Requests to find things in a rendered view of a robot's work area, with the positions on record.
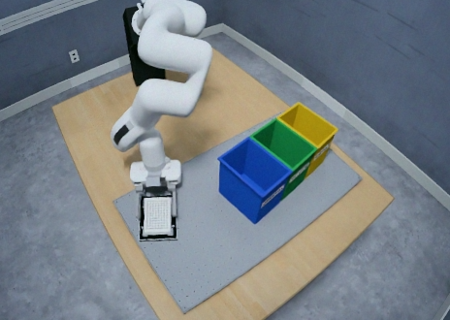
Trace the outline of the blue bin with label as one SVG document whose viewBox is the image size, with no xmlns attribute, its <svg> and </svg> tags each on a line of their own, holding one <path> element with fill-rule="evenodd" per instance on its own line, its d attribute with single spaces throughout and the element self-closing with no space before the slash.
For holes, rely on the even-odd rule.
<svg viewBox="0 0 450 320">
<path fill-rule="evenodd" d="M 218 192 L 254 225 L 280 203 L 293 173 L 249 137 L 217 160 Z"/>
</svg>

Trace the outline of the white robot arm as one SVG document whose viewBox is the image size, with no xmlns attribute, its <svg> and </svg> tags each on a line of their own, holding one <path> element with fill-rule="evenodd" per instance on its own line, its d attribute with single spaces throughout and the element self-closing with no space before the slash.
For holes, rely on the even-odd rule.
<svg viewBox="0 0 450 320">
<path fill-rule="evenodd" d="M 153 126 L 162 114 L 187 117 L 194 111 L 209 71 L 212 48 L 209 43 L 194 39 L 203 32 L 207 19 L 198 4 L 186 0 L 142 2 L 143 11 L 138 3 L 139 9 L 132 18 L 134 31 L 141 34 L 139 57 L 153 67 L 187 73 L 188 78 L 186 83 L 146 80 L 132 107 L 113 126 L 111 139 L 121 152 L 138 144 L 148 171 L 146 186 L 160 186 L 160 181 L 166 181 L 160 176 L 161 170 L 171 158 L 165 154 L 161 133 Z"/>
</svg>

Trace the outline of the green bin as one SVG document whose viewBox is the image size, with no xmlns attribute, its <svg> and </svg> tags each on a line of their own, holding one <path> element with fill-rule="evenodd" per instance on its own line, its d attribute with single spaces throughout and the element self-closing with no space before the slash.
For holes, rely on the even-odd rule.
<svg viewBox="0 0 450 320">
<path fill-rule="evenodd" d="M 293 171 L 288 177 L 281 198 L 283 201 L 304 181 L 313 154 L 318 148 L 277 118 L 249 138 Z"/>
</svg>

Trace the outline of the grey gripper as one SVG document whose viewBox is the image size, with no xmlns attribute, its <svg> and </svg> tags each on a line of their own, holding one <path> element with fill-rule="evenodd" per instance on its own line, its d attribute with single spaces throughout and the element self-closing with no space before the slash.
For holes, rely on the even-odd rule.
<svg viewBox="0 0 450 320">
<path fill-rule="evenodd" d="M 177 216 L 177 193 L 176 184 L 181 182 L 181 168 L 178 160 L 171 160 L 167 162 L 166 166 L 162 171 L 161 176 L 166 177 L 166 181 L 161 181 L 162 186 L 168 186 L 168 191 L 173 191 L 173 203 L 174 203 L 174 213 L 173 213 L 173 203 L 172 203 L 172 216 Z M 145 178 L 148 171 L 144 167 L 143 162 L 134 162 L 131 165 L 130 178 L 133 185 L 136 185 L 136 218 L 141 219 L 141 205 L 140 205 L 140 192 L 144 192 L 144 187 L 146 187 Z M 141 186 L 138 186 L 141 185 Z"/>
</svg>

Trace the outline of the yellow open-top bin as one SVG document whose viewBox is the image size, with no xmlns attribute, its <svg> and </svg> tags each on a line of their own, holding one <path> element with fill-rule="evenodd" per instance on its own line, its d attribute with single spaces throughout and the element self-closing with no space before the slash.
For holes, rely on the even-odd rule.
<svg viewBox="0 0 450 320">
<path fill-rule="evenodd" d="M 276 118 L 318 148 L 306 172 L 306 179 L 324 162 L 338 128 L 299 102 Z"/>
</svg>

